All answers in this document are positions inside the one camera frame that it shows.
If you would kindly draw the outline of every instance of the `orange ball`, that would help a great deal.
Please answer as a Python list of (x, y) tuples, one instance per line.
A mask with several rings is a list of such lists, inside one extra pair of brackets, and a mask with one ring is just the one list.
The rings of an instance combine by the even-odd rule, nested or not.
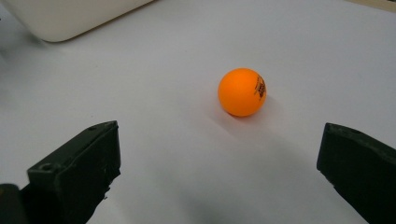
[(245, 117), (262, 107), (267, 89), (258, 73), (248, 68), (237, 68), (221, 80), (218, 96), (224, 110), (234, 116)]

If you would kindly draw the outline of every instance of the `black plastic part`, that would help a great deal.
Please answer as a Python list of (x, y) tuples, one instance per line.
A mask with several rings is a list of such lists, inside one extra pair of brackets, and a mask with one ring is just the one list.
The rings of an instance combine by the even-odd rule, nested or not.
[(120, 175), (116, 121), (92, 126), (28, 170), (21, 191), (30, 223), (86, 223)]
[(12, 184), (0, 185), (0, 223), (28, 224), (20, 190)]
[(369, 223), (396, 223), (394, 148), (357, 130), (327, 123), (317, 168)]

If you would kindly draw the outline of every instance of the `gray surface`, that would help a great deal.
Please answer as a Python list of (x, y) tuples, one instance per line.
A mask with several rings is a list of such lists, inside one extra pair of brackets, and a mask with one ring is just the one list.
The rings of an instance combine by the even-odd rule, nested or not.
[[(396, 14), (342, 0), (159, 0), (60, 44), (0, 7), (0, 183), (93, 124), (121, 176), (89, 223), (364, 223), (316, 170), (325, 122), (396, 147)], [(236, 119), (217, 86), (262, 74)]]

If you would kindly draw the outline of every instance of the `white container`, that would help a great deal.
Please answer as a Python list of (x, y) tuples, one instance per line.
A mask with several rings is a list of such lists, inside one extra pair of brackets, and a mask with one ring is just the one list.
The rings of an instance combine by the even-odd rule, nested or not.
[(46, 41), (58, 42), (80, 35), (151, 1), (2, 0), (2, 3), (32, 34)]

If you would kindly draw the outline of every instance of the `ball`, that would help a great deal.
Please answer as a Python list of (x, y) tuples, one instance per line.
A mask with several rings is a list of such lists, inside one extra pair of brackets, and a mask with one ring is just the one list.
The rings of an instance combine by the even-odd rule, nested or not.
[(248, 68), (237, 68), (227, 73), (218, 88), (221, 106), (237, 117), (256, 113), (267, 96), (264, 79)]

